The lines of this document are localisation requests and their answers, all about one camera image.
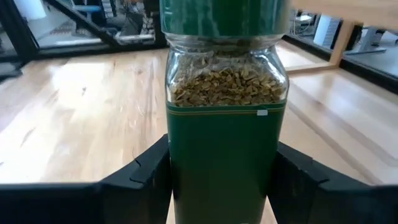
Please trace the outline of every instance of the wooden surface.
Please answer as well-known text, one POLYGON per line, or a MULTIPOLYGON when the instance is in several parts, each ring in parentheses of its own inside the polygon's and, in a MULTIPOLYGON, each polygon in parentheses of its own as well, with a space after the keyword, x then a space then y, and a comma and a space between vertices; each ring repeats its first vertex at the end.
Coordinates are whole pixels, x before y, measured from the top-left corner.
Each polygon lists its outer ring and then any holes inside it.
MULTIPOLYGON (((322 62, 277 48, 285 66, 322 62)), ((167 132, 167 49, 32 62, 0 85, 0 183, 100 180, 167 132)), ((369 184, 398 183, 398 96, 342 70, 290 79, 280 140, 369 184)), ((174 222, 173 206, 168 224, 174 222)), ((264 223, 274 223, 266 206, 264 223)))
POLYGON ((325 71, 332 68, 336 68, 336 65, 332 65, 330 62, 320 62, 311 65, 289 66, 285 70, 288 75, 308 75, 308 73, 325 71))
POLYGON ((296 9, 398 29, 396 0, 292 0, 292 3, 296 9))

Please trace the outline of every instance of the small white sticker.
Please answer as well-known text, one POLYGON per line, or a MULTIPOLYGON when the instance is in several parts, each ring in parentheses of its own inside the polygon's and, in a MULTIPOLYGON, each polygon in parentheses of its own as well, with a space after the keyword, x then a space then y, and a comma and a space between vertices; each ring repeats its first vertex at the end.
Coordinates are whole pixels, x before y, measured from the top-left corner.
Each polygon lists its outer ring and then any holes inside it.
POLYGON ((257 110, 257 116, 267 116, 268 110, 257 110))

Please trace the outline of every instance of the coffee jar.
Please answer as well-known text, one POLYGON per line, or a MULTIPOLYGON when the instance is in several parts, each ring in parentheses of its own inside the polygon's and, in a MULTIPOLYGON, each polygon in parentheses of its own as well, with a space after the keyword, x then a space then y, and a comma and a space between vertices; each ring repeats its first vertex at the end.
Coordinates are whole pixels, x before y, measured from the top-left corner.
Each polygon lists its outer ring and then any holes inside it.
POLYGON ((161 0, 178 224, 260 223, 289 79, 287 0, 161 0))

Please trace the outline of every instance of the glass jar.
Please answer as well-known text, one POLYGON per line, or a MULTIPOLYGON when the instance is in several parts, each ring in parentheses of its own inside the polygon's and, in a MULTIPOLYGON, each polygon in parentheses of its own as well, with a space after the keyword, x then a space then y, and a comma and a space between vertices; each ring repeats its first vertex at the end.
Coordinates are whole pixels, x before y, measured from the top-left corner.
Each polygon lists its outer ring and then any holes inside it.
POLYGON ((289 79, 275 51, 279 37, 204 39, 167 34, 167 101, 178 107, 283 102, 289 79))
POLYGON ((178 224, 260 223, 289 87, 279 37, 166 35, 178 224))

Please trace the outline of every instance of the wooden edge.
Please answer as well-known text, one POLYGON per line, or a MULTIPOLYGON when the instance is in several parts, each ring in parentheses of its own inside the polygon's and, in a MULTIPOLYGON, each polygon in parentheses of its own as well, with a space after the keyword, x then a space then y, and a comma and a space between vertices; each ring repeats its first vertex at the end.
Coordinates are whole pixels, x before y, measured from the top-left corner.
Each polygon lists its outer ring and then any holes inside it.
POLYGON ((295 75, 299 73, 311 73, 311 72, 319 72, 322 70, 328 70, 336 68, 336 65, 331 64, 330 62, 320 62, 314 63, 311 65, 300 65, 300 66, 291 66, 286 67, 286 74, 288 75, 295 75))
POLYGON ((354 22, 351 21, 343 21, 343 24, 341 25, 335 47, 331 53, 329 62, 332 65, 338 66, 340 64, 341 58, 343 56, 344 51, 347 48, 347 44, 349 41, 349 38, 351 37, 351 34, 353 33, 354 30, 354 22))

